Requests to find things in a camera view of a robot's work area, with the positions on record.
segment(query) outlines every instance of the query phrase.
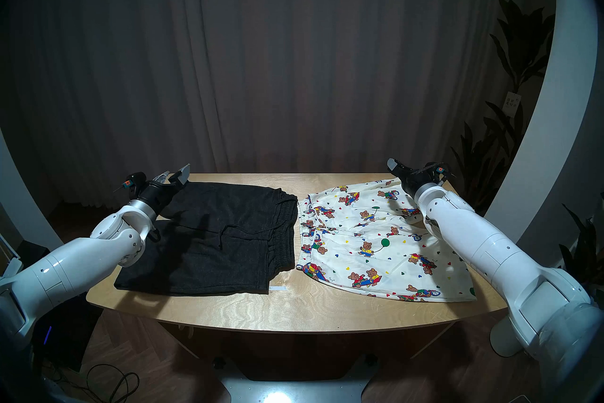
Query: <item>wooden floor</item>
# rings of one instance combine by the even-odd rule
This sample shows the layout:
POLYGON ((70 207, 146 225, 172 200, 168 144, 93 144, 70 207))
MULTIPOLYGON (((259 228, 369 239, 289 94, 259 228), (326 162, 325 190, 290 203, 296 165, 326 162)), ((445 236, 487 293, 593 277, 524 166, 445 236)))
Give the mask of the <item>wooden floor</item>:
MULTIPOLYGON (((106 211, 68 207, 53 213, 51 224, 63 241, 87 236, 106 211)), ((507 403, 519 395, 535 402, 540 395, 536 361, 519 353, 498 356, 489 344, 491 327, 505 313, 495 313, 455 323, 417 357, 414 337, 422 329, 378 334, 278 335, 196 329, 202 334, 199 358, 181 347, 161 324, 132 315, 104 310, 86 349, 81 375, 99 363, 113 364, 125 372, 136 372, 140 386, 128 402, 229 402, 230 396, 214 377, 211 368, 216 354, 230 356, 251 379, 291 379, 292 362, 308 360, 305 369, 315 379, 342 375, 361 353, 379 358, 380 370, 363 392, 370 402, 489 402, 507 403)), ((84 379, 71 371, 65 375, 83 385, 84 379)), ((90 386, 105 401, 118 382, 117 371, 97 368, 90 386)), ((93 401, 81 390, 62 384, 66 393, 93 401)), ((122 387, 116 397, 125 393, 122 387)))

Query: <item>black cable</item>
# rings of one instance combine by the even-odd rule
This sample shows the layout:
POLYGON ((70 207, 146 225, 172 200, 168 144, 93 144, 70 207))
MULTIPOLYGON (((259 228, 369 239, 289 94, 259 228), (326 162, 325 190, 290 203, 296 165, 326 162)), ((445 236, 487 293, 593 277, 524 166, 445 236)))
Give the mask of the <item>black cable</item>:
POLYGON ((430 170, 435 167, 441 167, 441 166, 445 167, 447 169, 447 171, 449 173, 451 173, 451 168, 449 167, 449 164, 447 164, 446 162, 434 162, 432 164, 428 164, 426 167, 422 167, 421 169, 414 170, 413 172, 410 173, 410 175, 421 174, 422 172, 426 172, 426 170, 430 170))
POLYGON ((51 379, 53 380, 53 382, 55 382, 55 383, 65 382, 75 389, 82 390, 88 397, 92 398, 97 403, 122 403, 122 402, 126 403, 126 400, 128 399, 128 397, 130 395, 132 395, 135 391, 137 391, 138 386, 141 382, 140 377, 138 376, 138 374, 136 372, 127 372, 126 374, 124 374, 119 368, 117 368, 116 366, 114 366, 112 364, 96 364, 96 365, 93 365, 90 369, 88 369, 88 372, 86 374, 86 387, 82 387, 82 386, 79 386, 79 385, 71 382, 67 377, 65 377, 65 375, 63 374, 61 369, 57 365, 55 365, 53 362, 51 362, 51 364, 53 365, 54 372, 57 372, 59 374, 59 379, 54 379, 53 378, 54 372, 53 372, 53 375, 51 376, 51 379), (113 392, 111 393, 111 396, 109 397, 108 402, 105 402, 101 397, 99 397, 96 393, 94 393, 94 391, 90 388, 90 384, 88 382, 89 377, 90 377, 90 372, 92 372, 92 370, 95 369, 96 367, 101 367, 102 365, 112 367, 113 369, 117 370, 120 374, 122 374, 122 378, 120 379, 119 382, 117 382, 117 385, 113 389, 113 392), (128 385, 128 376, 130 376, 130 375, 134 375, 137 378, 136 387, 134 387, 134 389, 132 391, 130 391, 130 387, 128 385), (113 401, 115 394, 117 393, 117 391, 122 386, 122 383, 124 383, 124 382, 126 383, 126 394, 119 397, 117 400, 113 401))

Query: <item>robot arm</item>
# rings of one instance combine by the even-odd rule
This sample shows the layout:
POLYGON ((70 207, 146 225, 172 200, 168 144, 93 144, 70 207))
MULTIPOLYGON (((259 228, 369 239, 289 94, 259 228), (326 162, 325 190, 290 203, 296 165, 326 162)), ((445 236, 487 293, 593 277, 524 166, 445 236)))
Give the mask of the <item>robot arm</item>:
POLYGON ((188 178, 189 165, 170 177, 169 184, 147 181, 141 172, 131 175, 124 184, 131 201, 103 219, 90 238, 74 239, 2 278, 0 322, 16 345, 27 345, 36 320, 49 310, 107 278, 116 265, 133 265, 144 253, 153 222, 188 178))
POLYGON ((509 315, 491 333, 495 351, 510 356, 524 347, 541 362, 545 384, 560 382, 603 320, 581 284, 562 269, 536 263, 462 198, 445 190, 440 177, 446 171, 438 164, 414 170, 389 159, 388 169, 415 200, 426 229, 505 299, 509 315))

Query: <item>black pants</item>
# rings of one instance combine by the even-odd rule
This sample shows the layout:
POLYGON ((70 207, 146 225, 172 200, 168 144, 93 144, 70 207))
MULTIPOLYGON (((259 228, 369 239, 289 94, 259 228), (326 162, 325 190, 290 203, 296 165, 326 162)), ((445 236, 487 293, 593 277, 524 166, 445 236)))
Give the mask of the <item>black pants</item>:
POLYGON ((122 268, 117 289, 163 295, 268 291, 294 266, 297 198, 281 189, 189 182, 156 221, 160 239, 122 268))

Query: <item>wooden table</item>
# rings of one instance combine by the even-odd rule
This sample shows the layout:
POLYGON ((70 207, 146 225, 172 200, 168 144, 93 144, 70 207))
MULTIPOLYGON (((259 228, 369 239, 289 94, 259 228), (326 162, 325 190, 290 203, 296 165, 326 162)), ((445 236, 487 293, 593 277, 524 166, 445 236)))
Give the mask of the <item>wooden table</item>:
MULTIPOLYGON (((303 199, 337 185, 352 185, 392 175, 344 174, 191 174, 192 182, 226 182, 282 188, 303 199)), ((295 227, 296 255, 300 249, 295 227)), ((341 333, 369 332, 452 323, 462 318, 504 309, 499 294, 469 268, 477 300, 450 303, 411 303, 367 297, 331 288, 298 270, 279 273, 271 286, 285 286, 268 294, 231 294, 209 297, 168 297, 121 291, 113 283, 121 267, 94 286, 87 296, 97 306, 194 327, 255 332, 341 333)))

